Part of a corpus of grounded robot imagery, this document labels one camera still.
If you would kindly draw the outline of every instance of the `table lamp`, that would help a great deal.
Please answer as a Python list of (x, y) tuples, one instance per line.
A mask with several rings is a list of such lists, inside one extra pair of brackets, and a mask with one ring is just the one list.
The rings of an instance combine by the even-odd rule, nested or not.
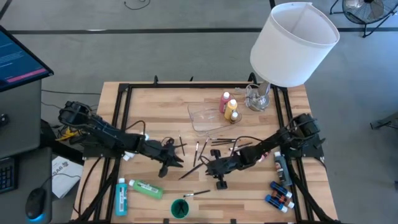
[(264, 111), (271, 84), (304, 84), (339, 39), (337, 28), (310, 2), (274, 7), (250, 54), (254, 71), (265, 81), (257, 90), (246, 88), (246, 105)]

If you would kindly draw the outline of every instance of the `concrete floor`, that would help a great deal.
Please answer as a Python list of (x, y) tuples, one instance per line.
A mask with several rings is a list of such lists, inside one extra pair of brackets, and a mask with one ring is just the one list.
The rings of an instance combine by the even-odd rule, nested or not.
[[(6, 2), (0, 0), (0, 7)], [(129, 1), (139, 7), (138, 1)], [(333, 3), (316, 1), (325, 14)], [(260, 27), (271, 8), (266, 0), (152, 0), (130, 11), (120, 0), (13, 0), (0, 24), (9, 30)], [(337, 27), (358, 27), (331, 15)], [(383, 27), (398, 27), (398, 16)], [(55, 71), (43, 88), (100, 92), (105, 81), (245, 80), (258, 34), (17, 35)], [(328, 178), (339, 219), (348, 223), (394, 223), (398, 219), (396, 130), (370, 129), (369, 122), (398, 110), (398, 32), (363, 39), (342, 32), (340, 42), (306, 82), (321, 135)], [(46, 103), (89, 105), (98, 96), (43, 93)], [(56, 123), (56, 108), (42, 117)], [(70, 218), (76, 190), (53, 203), (53, 222)]]

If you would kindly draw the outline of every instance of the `fan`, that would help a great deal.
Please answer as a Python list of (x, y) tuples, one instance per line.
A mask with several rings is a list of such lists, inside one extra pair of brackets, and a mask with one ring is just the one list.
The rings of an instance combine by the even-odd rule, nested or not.
[[(363, 37), (371, 35), (377, 28), (380, 27), (393, 13), (398, 6), (398, 0), (343, 0), (343, 12), (332, 12), (333, 7), (339, 0), (330, 8), (330, 14), (344, 13), (348, 20), (356, 24), (365, 25)], [(384, 19), (377, 25), (370, 33), (366, 33), (366, 26), (374, 22)]]

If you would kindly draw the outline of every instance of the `green paint tube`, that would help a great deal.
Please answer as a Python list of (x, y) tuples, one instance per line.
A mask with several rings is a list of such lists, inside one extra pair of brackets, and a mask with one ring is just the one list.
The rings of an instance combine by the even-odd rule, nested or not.
[(142, 180), (130, 180), (129, 185), (136, 191), (154, 197), (156, 199), (161, 199), (163, 196), (163, 189), (160, 187), (155, 187), (150, 184), (145, 183)]

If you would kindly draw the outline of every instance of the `clear plastic tray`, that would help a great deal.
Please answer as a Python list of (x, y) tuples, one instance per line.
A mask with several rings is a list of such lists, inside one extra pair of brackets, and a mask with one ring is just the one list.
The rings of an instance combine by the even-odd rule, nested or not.
[(239, 116), (235, 123), (225, 119), (224, 114), (219, 111), (220, 103), (190, 103), (188, 112), (192, 122), (192, 128), (199, 136), (207, 136), (235, 127), (242, 120), (239, 106), (236, 108)]

